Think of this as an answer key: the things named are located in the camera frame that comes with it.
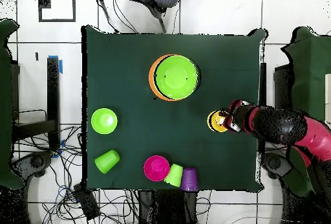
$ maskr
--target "pink bowl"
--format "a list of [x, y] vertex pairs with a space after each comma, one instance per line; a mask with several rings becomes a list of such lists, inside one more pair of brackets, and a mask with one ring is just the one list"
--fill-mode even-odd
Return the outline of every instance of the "pink bowl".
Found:
[[170, 171], [168, 161], [160, 155], [154, 155], [144, 164], [144, 173], [152, 181], [163, 181]]

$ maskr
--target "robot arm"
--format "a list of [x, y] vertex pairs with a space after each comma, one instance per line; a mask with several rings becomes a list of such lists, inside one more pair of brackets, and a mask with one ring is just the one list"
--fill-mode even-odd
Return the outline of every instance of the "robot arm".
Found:
[[295, 148], [303, 158], [314, 191], [331, 207], [331, 130], [297, 111], [234, 100], [223, 126], [257, 139]]

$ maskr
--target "blue tape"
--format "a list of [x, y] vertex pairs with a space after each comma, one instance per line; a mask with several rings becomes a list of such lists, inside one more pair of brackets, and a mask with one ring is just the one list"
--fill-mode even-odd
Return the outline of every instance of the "blue tape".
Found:
[[57, 151], [57, 154], [53, 155], [52, 158], [53, 158], [53, 159], [57, 159], [57, 158], [59, 157], [59, 155], [62, 154], [62, 151], [63, 151], [63, 150], [58, 150], [58, 151]]
[[59, 61], [59, 72], [63, 74], [62, 60]]

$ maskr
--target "upside-down cup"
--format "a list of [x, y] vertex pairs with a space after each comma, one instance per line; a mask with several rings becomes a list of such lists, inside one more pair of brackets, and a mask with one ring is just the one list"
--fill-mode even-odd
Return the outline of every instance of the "upside-down cup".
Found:
[[183, 167], [172, 164], [170, 167], [170, 172], [167, 177], [164, 179], [166, 183], [169, 183], [175, 187], [180, 187], [182, 182]]
[[195, 168], [185, 168], [182, 174], [182, 183], [180, 188], [183, 191], [188, 192], [198, 192], [199, 184], [198, 184], [198, 175], [197, 170]]
[[110, 150], [94, 160], [96, 166], [103, 174], [109, 172], [109, 170], [114, 167], [118, 161], [120, 161], [120, 156], [115, 150]]

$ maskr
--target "lime green bowl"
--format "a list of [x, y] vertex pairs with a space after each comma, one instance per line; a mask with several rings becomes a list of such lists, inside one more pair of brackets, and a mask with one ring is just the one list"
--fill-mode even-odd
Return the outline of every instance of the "lime green bowl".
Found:
[[117, 126], [117, 116], [110, 109], [97, 109], [92, 115], [91, 124], [97, 133], [106, 135], [115, 130]]
[[169, 56], [156, 68], [155, 85], [158, 91], [168, 98], [186, 98], [197, 88], [197, 67], [184, 56]]

